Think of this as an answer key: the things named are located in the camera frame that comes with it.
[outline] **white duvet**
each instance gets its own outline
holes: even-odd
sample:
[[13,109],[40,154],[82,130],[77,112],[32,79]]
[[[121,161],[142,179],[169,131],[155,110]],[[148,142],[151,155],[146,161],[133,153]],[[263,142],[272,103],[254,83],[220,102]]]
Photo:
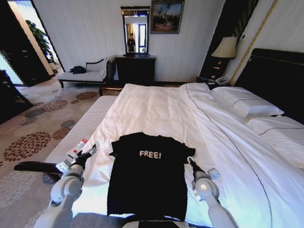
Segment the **white duvet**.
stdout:
[[[237,118],[220,109],[207,85],[196,83],[179,88],[124,87],[84,147],[86,151],[96,143],[98,151],[86,163],[83,193],[73,204],[74,215],[106,215],[114,162],[109,156],[111,142],[135,132],[172,137],[195,148],[194,159],[201,168],[207,171],[215,167],[220,172],[221,177],[215,180],[219,200],[239,227],[303,226],[304,173],[282,159]],[[186,221],[211,227],[206,203],[196,201],[192,192],[189,165],[185,165],[185,179]]]

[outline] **black stripe on duvet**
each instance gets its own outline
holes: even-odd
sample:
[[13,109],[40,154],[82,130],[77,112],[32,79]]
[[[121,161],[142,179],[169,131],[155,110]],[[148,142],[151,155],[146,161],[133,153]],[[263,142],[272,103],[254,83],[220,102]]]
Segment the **black stripe on duvet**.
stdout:
[[263,132],[259,135],[263,135],[263,134],[265,134],[266,132],[268,132],[272,129],[304,129],[304,127],[299,127],[299,128],[296,128],[296,127],[294,127],[294,128],[293,127],[274,127],[274,128],[270,128],[270,129],[266,130],[265,132]]
[[[188,93],[189,98],[192,100],[192,102],[195,104],[195,106],[196,106],[198,109],[200,109],[200,108],[198,107],[198,105],[194,102],[194,100],[192,99],[192,97],[190,96],[190,94],[189,94],[189,92],[188,92],[188,84],[186,84],[186,91],[187,91],[187,93]],[[216,124],[211,120],[211,118],[207,115],[207,113],[205,113],[203,110],[201,110],[201,111],[208,117],[208,119],[209,119],[214,125],[216,125]],[[232,141],[232,139],[230,139],[230,137],[229,137],[229,136],[228,136],[228,135],[219,127],[219,126],[217,126],[217,127],[220,129],[221,132],[223,132],[223,133],[227,136],[227,138],[229,138],[229,140],[230,140],[230,141],[232,142],[232,144],[235,146],[235,148],[237,149],[237,151],[239,152],[239,154],[242,156],[242,158],[245,160],[245,162],[249,165],[249,167],[251,168],[251,170],[253,171],[253,173],[254,173],[255,176],[257,177],[258,181],[260,182],[260,184],[261,184],[261,186],[262,186],[262,188],[263,188],[263,191],[264,191],[264,193],[265,193],[265,196],[266,196],[266,198],[267,198],[267,201],[268,201],[269,214],[270,214],[270,227],[273,228],[273,218],[272,218],[272,207],[271,207],[271,203],[270,203],[268,194],[267,194],[267,192],[266,192],[266,189],[265,189],[265,187],[264,187],[264,185],[263,185],[263,183],[262,183],[260,177],[258,176],[257,172],[254,170],[254,168],[251,166],[251,164],[249,163],[249,161],[248,161],[248,160],[244,157],[244,155],[241,153],[241,151],[240,151],[239,148],[236,146],[236,144]]]
[[261,98],[239,99],[239,100],[237,100],[236,102],[239,102],[239,101],[247,101],[247,100],[263,100],[263,99],[261,99]]

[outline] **chaise lounge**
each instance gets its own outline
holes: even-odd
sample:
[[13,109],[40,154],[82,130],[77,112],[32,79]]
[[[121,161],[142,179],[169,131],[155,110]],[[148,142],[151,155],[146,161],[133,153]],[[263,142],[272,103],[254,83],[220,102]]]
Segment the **chaise lounge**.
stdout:
[[[103,61],[106,62],[105,76],[101,76],[99,67]],[[73,74],[72,72],[64,72],[56,76],[56,79],[61,84],[61,88],[64,87],[63,82],[77,82],[77,83],[90,83],[90,84],[104,84],[108,81],[113,80],[116,65],[115,62],[110,59],[101,59],[98,62],[86,63],[86,73]]]

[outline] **green leaves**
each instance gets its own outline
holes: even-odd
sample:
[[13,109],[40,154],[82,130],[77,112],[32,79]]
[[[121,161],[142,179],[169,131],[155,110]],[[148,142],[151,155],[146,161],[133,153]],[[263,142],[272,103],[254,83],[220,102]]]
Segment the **green leaves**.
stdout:
[[43,52],[44,56],[47,58],[48,63],[54,63],[57,65],[57,63],[54,61],[53,53],[49,50],[49,42],[44,38],[46,34],[41,31],[40,29],[36,28],[36,24],[31,22],[30,20],[26,20],[26,23],[28,24],[29,29],[33,33],[41,51]]

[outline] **patterned carpet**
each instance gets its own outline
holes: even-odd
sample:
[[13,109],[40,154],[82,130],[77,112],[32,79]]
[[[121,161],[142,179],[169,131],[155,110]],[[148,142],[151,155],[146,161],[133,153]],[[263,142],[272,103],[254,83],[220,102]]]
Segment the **patterned carpet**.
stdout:
[[[62,89],[55,78],[18,90],[34,107],[0,125],[0,227],[3,228],[33,227],[49,203],[53,184],[42,173],[14,171],[14,165],[22,161],[43,162],[99,97],[98,85],[65,83]],[[104,95],[118,92],[105,91]],[[77,216],[72,227],[122,224],[117,219],[90,216]]]

